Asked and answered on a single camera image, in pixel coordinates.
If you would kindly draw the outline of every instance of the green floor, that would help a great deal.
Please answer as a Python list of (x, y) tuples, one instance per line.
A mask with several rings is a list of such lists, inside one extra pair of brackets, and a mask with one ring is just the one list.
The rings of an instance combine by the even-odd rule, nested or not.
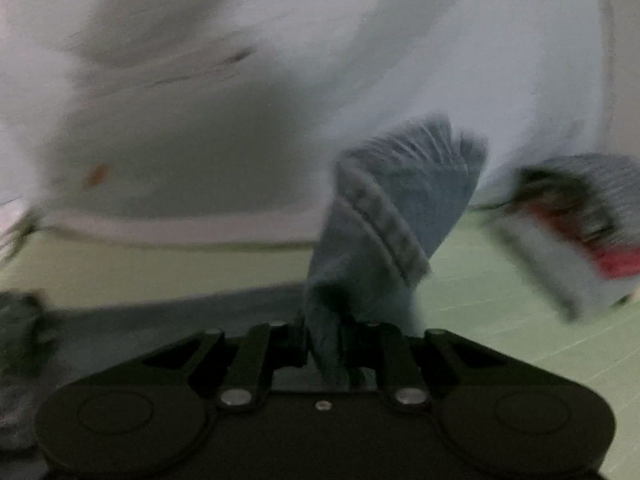
[[(132, 248), (33, 235), (0, 272), (0, 288), (43, 290), (66, 308), (164, 300), (304, 278), (309, 248)], [(640, 470), (640, 304), (595, 322), (565, 324), (517, 260), (466, 215), (420, 286), (416, 316), (498, 351), (586, 383), (612, 405), (616, 440), (603, 473)]]

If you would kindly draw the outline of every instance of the blue denim cloth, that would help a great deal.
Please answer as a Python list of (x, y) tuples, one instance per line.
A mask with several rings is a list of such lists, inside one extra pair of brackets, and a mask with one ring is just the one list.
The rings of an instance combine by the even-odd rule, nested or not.
[(314, 252), (303, 311), (325, 380), (348, 387), (340, 327), (390, 322), (403, 333), (429, 259), (466, 209), (486, 159), (484, 142), (435, 116), (344, 152), (335, 197)]

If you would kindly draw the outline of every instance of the red object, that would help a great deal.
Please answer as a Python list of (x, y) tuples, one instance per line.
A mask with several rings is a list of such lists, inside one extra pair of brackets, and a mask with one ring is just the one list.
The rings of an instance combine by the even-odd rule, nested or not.
[(557, 215), (539, 204), (528, 204), (527, 209), (562, 238), (580, 245), (604, 278), (615, 280), (640, 274), (640, 247), (600, 248), (589, 245), (580, 239), (577, 223), (570, 216)]

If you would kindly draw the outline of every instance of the screw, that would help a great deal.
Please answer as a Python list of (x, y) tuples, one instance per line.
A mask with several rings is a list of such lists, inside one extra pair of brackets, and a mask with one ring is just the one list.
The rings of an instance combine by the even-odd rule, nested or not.
[(220, 394), (220, 400), (227, 406), (245, 406), (253, 398), (251, 392), (244, 388), (231, 388)]
[(328, 400), (318, 400), (318, 402), (316, 402), (316, 410), (319, 412), (328, 412), (332, 407), (332, 403)]
[(400, 388), (396, 391), (396, 400), (405, 406), (415, 406), (427, 401), (429, 395), (420, 388)]

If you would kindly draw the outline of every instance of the orange spot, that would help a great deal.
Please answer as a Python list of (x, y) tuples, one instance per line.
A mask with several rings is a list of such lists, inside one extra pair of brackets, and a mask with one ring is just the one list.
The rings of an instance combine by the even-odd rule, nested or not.
[(84, 184), (82, 184), (82, 189), (91, 189), (96, 186), (100, 186), (109, 174), (109, 165), (108, 164), (100, 164), (92, 169), (91, 173), (89, 173), (85, 180)]

